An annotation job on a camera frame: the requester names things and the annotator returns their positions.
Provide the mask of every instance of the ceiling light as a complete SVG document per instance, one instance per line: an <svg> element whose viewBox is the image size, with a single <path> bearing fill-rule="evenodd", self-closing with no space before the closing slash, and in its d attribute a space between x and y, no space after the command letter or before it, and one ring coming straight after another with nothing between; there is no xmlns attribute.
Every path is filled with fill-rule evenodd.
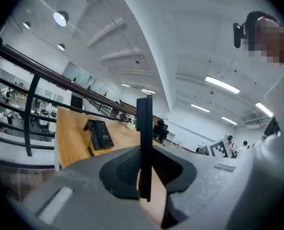
<svg viewBox="0 0 284 230"><path fill-rule="evenodd" d="M195 108L198 108L198 109L201 109L201 110L203 110L203 111L205 111L205 112L210 112L209 110L207 110L207 109L205 109L205 108L202 108L202 107L200 107L200 106L197 106L197 105L191 104L191 106L193 106L193 107L195 107Z"/></svg>
<svg viewBox="0 0 284 230"><path fill-rule="evenodd" d="M62 51L65 50L65 45L64 44L58 44L58 48L61 49Z"/></svg>
<svg viewBox="0 0 284 230"><path fill-rule="evenodd" d="M219 86L221 86L221 87L223 87L223 88L225 88L225 89L227 89L227 90L229 90L229 91L231 91L231 92L233 92L235 94L238 94L240 92L239 89L236 89L235 87L233 87L233 86L231 86L231 85L229 85L229 84L227 84L225 82L222 82L222 81L220 81L218 79L214 79L212 77L207 76L205 80L207 82L211 82L213 84L219 85Z"/></svg>
<svg viewBox="0 0 284 230"><path fill-rule="evenodd" d="M273 117L273 113L269 111L269 109L267 107L265 107L263 104L261 104L260 102L257 102L255 104L260 110L262 110L266 115L268 115L269 117Z"/></svg>
<svg viewBox="0 0 284 230"><path fill-rule="evenodd" d="M30 29L31 24L30 24L29 21L24 22L23 25L24 25L24 27L26 27L27 29Z"/></svg>
<svg viewBox="0 0 284 230"><path fill-rule="evenodd" d="M54 13L54 19L60 26L66 26L69 21L69 14L65 11L58 11Z"/></svg>
<svg viewBox="0 0 284 230"><path fill-rule="evenodd" d="M149 93L154 93L154 94L156 94L156 92L154 92L154 91L145 90L145 89L142 89L142 90L147 91L147 92L149 92Z"/></svg>
<svg viewBox="0 0 284 230"><path fill-rule="evenodd" d="M232 121L232 120L229 120L229 119L228 119L228 118L226 118L226 117L222 117L222 119L226 120L227 122L232 123L233 125L237 125L237 123L235 123L235 122L234 122L234 121Z"/></svg>

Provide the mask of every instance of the ceiling beam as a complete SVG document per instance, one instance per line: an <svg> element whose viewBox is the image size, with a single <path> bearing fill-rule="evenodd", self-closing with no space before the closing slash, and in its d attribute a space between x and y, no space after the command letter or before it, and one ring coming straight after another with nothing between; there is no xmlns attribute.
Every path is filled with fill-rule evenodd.
<svg viewBox="0 0 284 230"><path fill-rule="evenodd" d="M109 72L117 74L132 74L132 75L147 75L147 76L153 75L150 71L147 70L113 69L109 70Z"/></svg>
<svg viewBox="0 0 284 230"><path fill-rule="evenodd" d="M108 26L106 26L102 31L100 31L99 33L97 33L88 43L87 43L87 47L90 48L94 43L96 43L100 38L102 38L103 36L107 35L108 33L112 32L113 30L115 30L117 27L125 24L125 21L122 18L118 18L115 21L115 24L109 24Z"/></svg>
<svg viewBox="0 0 284 230"><path fill-rule="evenodd" d="M96 3L94 2L94 0L90 0L89 2L86 2L84 4L84 6L82 7L82 9L79 10L79 14L76 18L76 21L72 22L72 27L69 28L69 31L71 31L72 34L74 34L77 30L77 26L79 25L80 21L83 18L83 14L87 11L90 10Z"/></svg>
<svg viewBox="0 0 284 230"><path fill-rule="evenodd" d="M128 57L128 56L135 56L135 55L142 55L142 51L139 48L134 48L134 52L130 51L129 49L124 49L119 52L113 52L111 54L102 56L99 58L100 61L120 58L120 57Z"/></svg>

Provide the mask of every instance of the handrail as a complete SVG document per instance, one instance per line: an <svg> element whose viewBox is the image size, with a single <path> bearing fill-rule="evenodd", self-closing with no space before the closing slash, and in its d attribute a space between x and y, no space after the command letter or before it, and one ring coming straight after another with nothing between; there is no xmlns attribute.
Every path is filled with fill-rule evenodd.
<svg viewBox="0 0 284 230"><path fill-rule="evenodd" d="M0 125L3 126L3 127L9 128L9 129L14 129L14 130L17 130L17 131L20 131L20 132L24 132L24 130L22 128L19 128L19 127L14 126L14 125L9 125L9 124L4 123L2 121L0 121Z"/></svg>
<svg viewBox="0 0 284 230"><path fill-rule="evenodd" d="M24 89L24 88L21 88L21 87L15 85L15 84L13 84L13 83L11 83L11 82L9 82L9 81L6 81L5 79L0 78L0 82L3 83L4 85L8 85L8 86L11 87L12 89L16 89L16 90L18 90L19 92L23 92L23 93L25 93L25 94L28 94L28 90L26 90L26 89Z"/></svg>
<svg viewBox="0 0 284 230"><path fill-rule="evenodd" d="M6 128L9 128L9 129L14 129L14 130L17 130L17 131L20 131L20 132L24 132L24 130L22 128L19 128L15 125L7 124L7 123L2 122L2 121L0 121L0 126L6 127ZM38 135L38 136L46 136L46 137L52 137L52 138L55 137L55 135L51 134L51 133L41 133L41 132L35 132L35 131L30 131L29 133L32 134L32 135Z"/></svg>
<svg viewBox="0 0 284 230"><path fill-rule="evenodd" d="M77 108L77 107L74 107L74 106L71 106L71 105L66 105L66 104L63 104L61 102L57 102L57 101L48 99L48 98L41 96L41 95L38 95L38 94L35 94L34 98L37 98L37 99L45 101L45 102L52 103L53 105L56 105L56 106L60 106L60 107L70 109L70 110L78 112L78 113L85 113L85 114L89 114L89 115L93 115L93 116L97 116L97 117L108 118L108 119L116 120L116 121L120 121L120 122L127 122L127 120L119 120L115 117L104 116L104 115L93 113L93 112L90 112L90 111L87 111L87 110L83 110L83 109L80 109L80 108Z"/></svg>
<svg viewBox="0 0 284 230"><path fill-rule="evenodd" d="M32 103L33 103L33 99L37 98L39 100L48 102L48 103L52 103L53 105L56 106L60 106L60 107L64 107L64 108L68 108L70 110L73 110L75 112L78 113L85 113L88 115L93 115L93 116L98 116L98 117L102 117L102 118L107 118L107 119L111 119L111 120L116 120L116 121L121 121L121 122L128 122L128 120L124 119L125 114L134 114L135 112L125 108L124 106L119 105L118 103L115 103L112 100L109 100L108 98L95 93L92 90L86 90L83 87L69 81L67 78L65 78L64 76L48 69L47 67L39 64L38 62L32 60L31 58L25 56L24 54L21 54L20 52L18 52L17 50L13 49L10 46L4 46L2 45L0 47L0 56L8 61L10 61L12 64L15 64L23 69L25 69L26 71L30 72L30 74L34 74L31 85L29 90L26 90L24 88L21 88L19 86L17 86L16 84L13 84L11 82L8 82L5 79L2 79L0 77L0 83L5 84L12 89L15 89L21 93L25 93L27 94L27 100L26 100L26 105L25 105L25 110L24 109L19 109L16 108L14 106L9 105L9 103L4 103L2 101L0 101L0 106L4 107L6 109L12 110L14 112L17 112L19 114L24 114L24 129L16 127L14 125L10 125L7 124L5 122L0 121L0 126L2 127L6 127L9 129L13 129L13 130L17 130L19 132L24 132L24 143L22 142L18 142L18 141L13 141L13 140L8 140L6 138L2 138L0 137L0 141L1 142L5 142L5 143L9 143L9 144L13 144L16 146L22 146L26 148L26 153L28 156L32 156L32 151L31 149L46 149L46 150L53 150L54 147L53 146L42 146L42 145L35 145L35 144L31 144L31 140L30 140L30 134L32 135L38 135L38 136L42 136L42 137L55 137L55 134L49 133L49 132L36 132L36 131L32 131L30 130L30 117L36 117L38 119L41 120L46 120L48 122L53 122L56 123L57 120L55 118L51 118L51 117L46 117L46 116L42 116L39 114L35 114L31 112L31 108L32 108ZM74 106L70 106L67 104L63 104L54 100L51 100L49 98L46 98L44 96L41 95L37 95L36 92L36 88L38 86L39 80L40 78L43 78L45 80L47 80L48 82L51 82L55 85L57 85L58 87L64 88L65 90L70 90L74 93L77 93L79 95L81 95L82 97L86 98L88 101L91 100L91 102L93 101L93 105L100 105L99 106L99 111L101 111L104 115L102 114L98 114L98 113L93 113L87 110L83 110ZM122 115L120 115L120 118L115 118L112 116L109 116L109 114L112 114L111 112L109 112L110 108L113 108L114 110L117 110L117 112L121 112Z"/></svg>
<svg viewBox="0 0 284 230"><path fill-rule="evenodd" d="M25 147L26 146L26 144L23 143L23 142L19 142L19 141L16 141L16 140L9 140L9 139L5 139L3 137L0 137L0 142L11 144L11 145L18 146L18 147ZM42 150L53 150L54 149L53 146L41 146L41 145L34 145L34 144L31 144L30 148L42 149Z"/></svg>
<svg viewBox="0 0 284 230"><path fill-rule="evenodd" d="M42 115L35 114L35 113L30 113L30 116L31 117L37 117L39 119L42 119L42 120L45 120L45 121L49 121L49 122L53 122L53 123L57 122L57 120L55 118L46 117L46 116L42 116Z"/></svg>
<svg viewBox="0 0 284 230"><path fill-rule="evenodd" d="M65 76L63 76L63 75L61 75L60 73L55 72L55 71L54 71L54 70L52 70L52 69L49 69L48 67L46 67L46 66L42 65L41 63L38 63L36 60L31 59L31 58L30 58L30 57L28 57L27 55L24 55L23 53L19 52L18 50L16 50L15 48L11 47L10 45L6 44L6 46L7 46L7 47L9 47L10 49L12 49L13 51L17 52L17 53L18 53L18 54L20 54L21 56L23 56L23 57L27 58L28 60L30 60L30 61L32 61L32 62L34 62L34 63L38 64L39 66L42 66L42 67L46 68L47 70L49 70L49 71L53 72L54 74L57 74L57 75L59 75L59 76L61 76L61 77L65 78L65 79L67 79L67 80L71 81L71 79L69 79L69 78L67 78L67 77L65 77Z"/></svg>
<svg viewBox="0 0 284 230"><path fill-rule="evenodd" d="M37 74L38 76L40 76L41 78L44 78L46 80L48 80L49 82L52 82L56 85L59 85L67 90L70 90L72 92L76 92L80 95L82 95L83 97L86 98L91 98L91 99L95 99L96 101L102 103L102 104L106 104L109 106L112 106L120 111L129 113L129 114L136 114L135 112L133 112L130 109L124 108L123 106L120 106L118 104L116 104L114 101L111 101L109 99L107 99L106 97L103 97L101 95L95 95L92 92L84 89L83 87L72 83L66 79L64 79L63 77L57 75L57 74L51 74L51 71L47 70L45 67L39 66L36 63L30 61L27 58L23 58L19 53L15 52L14 50L12 50L11 48L2 45L1 49L0 49L0 56L5 58L6 60L12 62L15 65L18 65L30 72L32 72L33 74Z"/></svg>
<svg viewBox="0 0 284 230"><path fill-rule="evenodd" d="M6 103L3 103L3 102L0 102L0 106L4 107L6 109L12 110L14 112L17 112L17 113L25 113L25 111L23 109L19 109L19 108L16 108L14 106L7 105Z"/></svg>

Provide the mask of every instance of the fluorescent light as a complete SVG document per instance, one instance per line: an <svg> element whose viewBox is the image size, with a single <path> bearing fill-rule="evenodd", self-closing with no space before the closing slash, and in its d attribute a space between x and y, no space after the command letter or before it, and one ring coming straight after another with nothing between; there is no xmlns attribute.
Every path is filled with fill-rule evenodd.
<svg viewBox="0 0 284 230"><path fill-rule="evenodd" d="M156 92L154 92L154 91L145 90L145 89L142 89L142 90L147 91L147 92L150 92L150 93L154 93L154 94L156 94Z"/></svg>
<svg viewBox="0 0 284 230"><path fill-rule="evenodd" d="M58 48L61 49L62 51L65 50L65 45L64 44L58 44Z"/></svg>
<svg viewBox="0 0 284 230"><path fill-rule="evenodd" d="M231 91L231 92L233 92L235 94L238 94L240 92L239 89L236 89L235 87L233 87L233 86L231 86L231 85L229 85L229 84L227 84L225 82L222 82L222 81L220 81L218 79L214 79L212 77L207 76L205 80L207 82L211 82L213 84L219 85L219 86L221 86L221 87L223 87L223 88L225 88L225 89L227 89L227 90L229 90L229 91Z"/></svg>
<svg viewBox="0 0 284 230"><path fill-rule="evenodd" d="M30 29L31 24L30 24L29 21L24 22L23 25L24 25L24 27L26 27L27 29Z"/></svg>
<svg viewBox="0 0 284 230"><path fill-rule="evenodd" d="M232 120L229 120L229 119L228 119L228 118L226 118L226 117L222 117L222 119L226 120L227 122L232 123L233 125L237 125L237 123L235 123L235 122L234 122L234 121L232 121Z"/></svg>
<svg viewBox="0 0 284 230"><path fill-rule="evenodd" d="M255 104L260 110L262 110L266 115L268 115L269 117L273 117L273 113L269 111L269 109L267 107L265 107L263 104L261 104L260 102L257 102Z"/></svg>
<svg viewBox="0 0 284 230"><path fill-rule="evenodd" d="M205 112L210 112L209 110L207 110L207 109L205 109L205 108L202 108L202 107L200 107L200 106L197 106L197 105L191 104L191 106L193 106L193 107L195 107L195 108L198 108L198 109L201 109L201 110L203 110L203 111L205 111Z"/></svg>

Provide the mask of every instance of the ceiling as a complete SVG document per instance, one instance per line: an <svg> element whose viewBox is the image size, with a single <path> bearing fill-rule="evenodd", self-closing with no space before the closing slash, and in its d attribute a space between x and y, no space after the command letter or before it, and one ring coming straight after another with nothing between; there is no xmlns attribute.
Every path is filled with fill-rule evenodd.
<svg viewBox="0 0 284 230"><path fill-rule="evenodd" d="M232 24L243 23L247 14L255 10L279 18L270 3L267 0L165 2L165 12L173 20L171 35L176 44L173 56L177 73L172 86L175 101L200 105L211 110L214 117L225 116L237 123L263 117L255 103L263 99L284 69L236 49ZM66 27L58 26L53 19L53 12L59 10L69 14ZM81 57L93 54L120 83L155 91L162 97L165 93L152 64L121 14L109 0L21 0L11 20L23 30L22 23L30 21L31 33L50 45L56 46L63 38L65 55L69 51ZM207 75L237 87L240 93L229 93L206 83Z"/></svg>

